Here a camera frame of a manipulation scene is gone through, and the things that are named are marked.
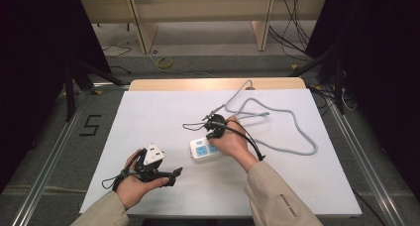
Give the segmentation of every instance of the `power strip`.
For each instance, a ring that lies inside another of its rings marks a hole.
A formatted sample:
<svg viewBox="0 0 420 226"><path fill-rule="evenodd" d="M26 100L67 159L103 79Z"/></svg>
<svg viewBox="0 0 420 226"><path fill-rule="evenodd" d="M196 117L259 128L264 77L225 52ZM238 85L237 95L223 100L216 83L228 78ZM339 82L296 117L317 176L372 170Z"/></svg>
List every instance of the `power strip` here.
<svg viewBox="0 0 420 226"><path fill-rule="evenodd" d="M195 160L210 159L210 157L220 157L223 154L209 143L207 138L193 140L189 143L190 156Z"/></svg>

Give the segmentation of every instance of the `aluminum rail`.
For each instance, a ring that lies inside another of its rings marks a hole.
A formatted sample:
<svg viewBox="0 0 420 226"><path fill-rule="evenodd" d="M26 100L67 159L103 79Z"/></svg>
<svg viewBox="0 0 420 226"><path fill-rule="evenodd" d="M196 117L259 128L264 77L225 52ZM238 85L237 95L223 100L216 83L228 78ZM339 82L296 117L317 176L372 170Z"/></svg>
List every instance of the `aluminum rail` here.
<svg viewBox="0 0 420 226"><path fill-rule="evenodd" d="M65 123L64 127L62 128L61 133L59 134L58 139L52 148L52 152L50 153L46 163L43 166L43 169L38 175L34 185L31 187L31 190L29 191L24 203L18 210L18 213L16 214L13 221L13 226L28 225L29 220L31 219L37 207L37 204L43 195L44 189L50 180L53 170L55 169L56 163L61 156L62 150L68 141L71 131L79 118L82 106L87 96L88 91L83 91L80 93L73 116L68 122Z"/></svg>
<svg viewBox="0 0 420 226"><path fill-rule="evenodd" d="M371 164L367 154L364 151L364 148L353 132L353 129L347 121L346 116L342 115L335 106L332 107L332 112L387 222L392 226L404 226L405 223L402 220L402 217L398 212L392 197L389 195L377 172L374 170L373 165Z"/></svg>

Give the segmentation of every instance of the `cable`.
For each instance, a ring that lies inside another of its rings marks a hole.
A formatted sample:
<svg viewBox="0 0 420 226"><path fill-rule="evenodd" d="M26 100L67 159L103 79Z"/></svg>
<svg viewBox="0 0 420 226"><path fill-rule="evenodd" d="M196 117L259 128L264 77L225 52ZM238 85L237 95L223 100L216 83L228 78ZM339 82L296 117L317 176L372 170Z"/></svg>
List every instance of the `cable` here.
<svg viewBox="0 0 420 226"><path fill-rule="evenodd" d="M117 46L121 46L122 44L124 44L124 43L128 43L129 41L133 41L133 40L138 40L138 38L132 38L132 39L129 39L129 40L126 40L126 41L123 41L123 42L121 42L120 44L118 44Z"/></svg>
<svg viewBox="0 0 420 226"><path fill-rule="evenodd" d="M111 47L117 47L117 48L120 48L120 49L125 49L125 50L127 50L127 51L122 52L122 53L120 53L120 54L118 54L118 55L115 55L115 56L106 56L106 57L119 57L119 56L124 55L124 54L126 54L126 53L128 53L129 51L131 51L131 50L132 50L132 48L130 48L130 47L121 47L121 46L117 46L117 45L111 45L111 46L109 46L108 48L103 49L102 51L107 51L107 50L108 50L108 49L110 49Z"/></svg>
<svg viewBox="0 0 420 226"><path fill-rule="evenodd" d="M120 68L120 69L125 70L127 73L132 74L132 72L130 72L129 70L127 70L127 69L123 68L123 67L122 67L122 66L120 66L120 65L110 65L109 67L111 67L111 68Z"/></svg>
<svg viewBox="0 0 420 226"><path fill-rule="evenodd" d="M216 77L216 78L223 77L223 76L218 76L218 75L214 75L214 74L210 74L210 73L206 73L206 72L182 72L182 71L174 71L174 70L164 70L164 69L162 69L162 68L159 67L159 64L154 60L154 58L150 54L148 54L148 56L154 62L155 67L157 68L157 70L158 71L161 71L161 72L176 73L176 74L185 74L185 75L203 74L203 75L208 75L208 76Z"/></svg>
<svg viewBox="0 0 420 226"><path fill-rule="evenodd" d="M206 123L197 123L197 124L182 124L182 127L184 128L184 129L187 129L187 130L191 130L191 131L198 131L198 130L200 130L200 129L202 129L202 128L204 128L204 125L205 125ZM191 125L201 125L201 127L200 128L198 128L198 129L190 129L190 128L187 128L186 126L191 126Z"/></svg>
<svg viewBox="0 0 420 226"><path fill-rule="evenodd" d="M302 28L302 26L300 24L299 18L298 18L298 13L299 13L299 0L293 0L293 10L292 11L290 10L290 7L287 4L287 1L286 0L283 0L283 1L284 1L284 5L286 6L286 9L288 11L288 14L290 16L289 22L287 23L287 26L286 26L286 28L283 31L283 35L282 36L279 35L271 26L269 26L268 32L273 36L273 38L276 41L278 41L281 44L281 49L283 50L283 52L287 56L293 57L293 58L296 58L296 59L300 59L300 60L310 61L308 59L303 59L303 58L298 58L298 57L295 57L295 56L291 56L284 49L284 47L296 49L296 50L298 50L298 51L300 51L300 52L302 52L303 54L306 55L305 49L306 49L306 46L308 45L309 36L303 30L303 28ZM300 45L302 46L303 49L301 49L298 46L292 44L291 42L289 42L287 39L284 38L285 37L285 34L287 32L287 29L289 28L290 23L292 23L292 22L293 22L294 26L296 27L297 37L298 37L299 42L300 42Z"/></svg>
<svg viewBox="0 0 420 226"><path fill-rule="evenodd" d="M248 136L250 136L249 138L247 137L247 135L245 135L245 134L243 134L243 133L241 133L241 132L239 132L238 130L236 130L236 129L232 129L232 128L230 128L230 127L228 127L228 126L226 126L226 125L224 125L224 126L221 126L222 128L224 128L224 129L227 129L227 130L229 130L229 131L232 131L232 132L234 132L235 134L237 134L237 135L239 135L239 136L241 136L241 137L243 137L245 140L247 140L247 142L248 143L250 143L251 144L251 146L253 146L253 148L254 148L254 150L256 151L256 154L257 154L257 156L258 156L258 158L259 158L259 160L260 161L262 161L264 158L265 158L265 156L263 156L262 155L262 153L260 152L260 149L259 149L259 147L257 146L257 144L256 144L256 141L251 137L251 135L250 135L250 133L248 133L248 131L239 123L239 122L237 122L237 121L234 121L234 120L230 120L230 121L228 121L228 122L235 122L236 124L238 124L247 134L248 134Z"/></svg>
<svg viewBox="0 0 420 226"><path fill-rule="evenodd" d="M323 109L323 108L325 108L326 106L327 106L327 98L324 96L324 94L323 93L321 93L321 92L319 92L319 91L315 91L315 90L312 90L312 89L310 89L310 91L311 91L311 93L314 95L314 94L316 94L316 95L319 95L319 96L321 96L321 98L324 100L324 104L322 105L322 106L316 106L318 109Z"/></svg>
<svg viewBox="0 0 420 226"><path fill-rule="evenodd" d="M344 106L346 106L346 108L348 109L348 110L350 110L350 111L355 111L356 110L356 108L358 107L358 104L356 104L355 103L355 106L353 106L353 108L350 108L348 105L347 105L347 103L346 103L346 100L344 99L344 92L346 91L346 88L343 88L343 91L342 91L342 101L343 101L343 104L344 104Z"/></svg>
<svg viewBox="0 0 420 226"><path fill-rule="evenodd" d="M325 113L327 113L327 111L334 105L335 103L334 102L332 102L329 106L328 106L328 108L321 114L321 118L325 115Z"/></svg>
<svg viewBox="0 0 420 226"><path fill-rule="evenodd" d="M279 152L290 153L290 154L300 155L300 156L311 156L311 155L314 155L318 151L318 145L300 128L299 124L297 123L296 115L294 114L294 112L292 110L271 108L269 106L266 106L266 105L262 104L260 101L258 101L257 99L255 99L253 97L246 99L244 101L244 103L241 105L241 107L237 111L231 110L229 108L229 104L232 102L232 100L238 95L238 93L244 88L244 86L248 82L252 83L252 81L250 79L247 80L241 86L241 88L226 102L225 110L227 112L233 113L234 115L240 115L240 114L248 115L246 117L257 117L257 116L264 117L264 116L269 115L268 112L253 113L253 112L245 112L245 111L242 111L245 108L245 106L247 105L247 103L249 101L254 101L257 104L259 104L260 106L262 106L263 108L267 109L267 110L271 110L271 111L275 111L275 112L287 112L287 113L291 114L291 116L293 117L293 121L294 121L294 124L296 126L297 131L312 145L312 148L313 148L312 151L304 153L304 152L298 152L298 151L293 151L293 150L288 150L288 149L277 148L277 147L271 146L270 144L268 144L266 142L263 142L261 140L255 140L255 142L256 143L263 144L266 147L271 148L271 149L276 150L276 151L279 151Z"/></svg>
<svg viewBox="0 0 420 226"><path fill-rule="evenodd" d="M361 195L359 195L353 188L352 188L352 191L355 194L355 196L357 196L365 204L365 206L367 206L367 208L370 209L370 211L373 213L373 215L376 216L376 218L380 222L380 224L383 225L383 226L386 226L385 222L383 222L383 220L380 218L379 214L377 214L377 212L370 206L370 204L368 204L368 202L365 201L364 198Z"/></svg>
<svg viewBox="0 0 420 226"><path fill-rule="evenodd" d="M105 182L106 181L109 181L109 180L113 180L113 179L117 179L118 177L123 177L123 178L125 178L125 177L127 177L127 176L129 176L129 175L132 175L132 174L135 174L135 173L131 173L130 171L129 171L129 169L130 169L130 166L133 164L133 162L134 162L134 160L136 159L136 158L138 158L143 152L145 151L145 149L142 149L142 150L140 150L140 151L138 151L131 159L130 159L130 162L124 167L124 169L122 169L121 170L121 172L118 174L118 175L116 175L116 176L114 176L114 177L112 177L112 178L107 178L107 179L104 179L104 180L102 180L102 187L104 187L105 189L109 189L109 188L111 188L113 185L114 185L114 183L115 183L115 180L111 183L111 185L109 185L109 186L105 186Z"/></svg>

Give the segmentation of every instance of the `left hand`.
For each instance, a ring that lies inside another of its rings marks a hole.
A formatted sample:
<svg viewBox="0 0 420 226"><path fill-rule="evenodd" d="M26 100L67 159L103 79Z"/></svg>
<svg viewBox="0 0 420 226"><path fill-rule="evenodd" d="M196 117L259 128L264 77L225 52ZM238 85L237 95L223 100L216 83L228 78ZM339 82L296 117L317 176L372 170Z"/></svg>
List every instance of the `left hand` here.
<svg viewBox="0 0 420 226"><path fill-rule="evenodd" d="M139 150L137 150L135 153L133 153L131 156L127 158L126 166L138 152ZM133 170L135 165L136 165L136 161L132 163L132 165L130 166L130 169ZM118 185L117 195L120 197L121 202L123 203L126 210L128 210L129 208L138 204L147 192L155 188L164 186L168 181L169 181L169 178L163 177L163 178L157 178L150 182L141 182L135 176L129 175L128 177L123 179L121 183Z"/></svg>

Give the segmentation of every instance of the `sleeve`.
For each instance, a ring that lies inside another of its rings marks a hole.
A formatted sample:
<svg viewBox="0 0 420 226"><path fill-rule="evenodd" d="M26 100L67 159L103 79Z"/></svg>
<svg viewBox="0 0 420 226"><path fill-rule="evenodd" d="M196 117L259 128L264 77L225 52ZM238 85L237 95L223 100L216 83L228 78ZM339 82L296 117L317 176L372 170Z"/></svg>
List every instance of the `sleeve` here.
<svg viewBox="0 0 420 226"><path fill-rule="evenodd" d="M284 179L265 162L256 163L248 172L245 192L250 198L256 225L322 225Z"/></svg>
<svg viewBox="0 0 420 226"><path fill-rule="evenodd" d="M116 226L127 225L129 221L130 219L126 214L123 203L117 193L111 190L92 204L71 226Z"/></svg>

